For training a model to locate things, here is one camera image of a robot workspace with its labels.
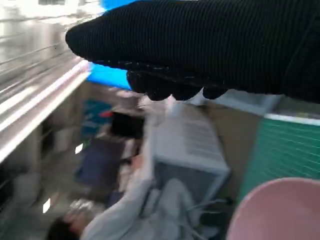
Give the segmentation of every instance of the black glove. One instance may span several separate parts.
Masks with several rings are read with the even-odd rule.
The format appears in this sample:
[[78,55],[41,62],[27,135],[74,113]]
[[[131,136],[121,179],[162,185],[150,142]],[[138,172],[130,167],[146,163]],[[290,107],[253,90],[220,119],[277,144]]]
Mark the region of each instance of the black glove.
[[66,34],[93,63],[128,70],[153,100],[228,89],[320,103],[319,0],[144,0]]

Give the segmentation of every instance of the green mesh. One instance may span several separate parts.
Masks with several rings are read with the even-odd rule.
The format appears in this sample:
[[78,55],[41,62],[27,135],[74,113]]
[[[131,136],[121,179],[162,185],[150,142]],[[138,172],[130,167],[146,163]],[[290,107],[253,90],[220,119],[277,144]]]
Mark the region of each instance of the green mesh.
[[238,200],[256,186],[284,177],[320,180],[320,126],[264,119]]

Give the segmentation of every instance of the pink plastic container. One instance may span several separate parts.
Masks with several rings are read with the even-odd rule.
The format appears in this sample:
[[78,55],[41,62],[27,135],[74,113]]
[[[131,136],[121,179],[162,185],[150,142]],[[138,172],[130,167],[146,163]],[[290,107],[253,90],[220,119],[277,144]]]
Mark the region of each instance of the pink plastic container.
[[320,181],[281,178],[241,202],[227,240],[320,240]]

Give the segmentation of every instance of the blue panel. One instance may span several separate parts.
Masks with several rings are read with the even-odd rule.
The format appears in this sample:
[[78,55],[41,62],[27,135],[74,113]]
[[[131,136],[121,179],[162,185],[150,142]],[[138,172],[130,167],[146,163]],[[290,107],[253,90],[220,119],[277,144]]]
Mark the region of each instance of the blue panel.
[[106,9],[114,9],[123,5],[130,4],[134,2],[135,0],[100,0],[101,6]]
[[93,64],[91,71],[90,76],[87,78],[90,82],[131,90],[127,81],[126,70]]

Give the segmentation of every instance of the white cloth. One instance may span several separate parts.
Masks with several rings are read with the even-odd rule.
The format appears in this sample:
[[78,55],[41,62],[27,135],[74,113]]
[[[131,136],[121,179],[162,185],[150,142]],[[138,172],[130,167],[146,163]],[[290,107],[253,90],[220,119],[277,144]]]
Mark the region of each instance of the white cloth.
[[139,216],[152,179],[143,178],[138,170],[123,198],[97,216],[84,230],[81,240],[190,240],[179,223],[195,227],[198,211],[186,213],[194,205],[186,187],[172,179],[165,186],[156,207],[149,217]]

